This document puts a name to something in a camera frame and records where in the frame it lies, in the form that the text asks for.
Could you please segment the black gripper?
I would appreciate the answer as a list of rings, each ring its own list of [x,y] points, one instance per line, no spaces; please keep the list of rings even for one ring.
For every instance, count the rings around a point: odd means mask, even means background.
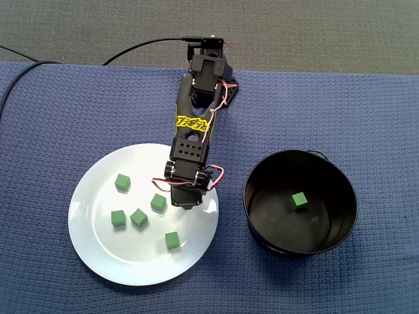
[[[182,207],[185,210],[192,209],[202,203],[202,193],[193,188],[186,188],[181,185],[171,186],[171,204]]]

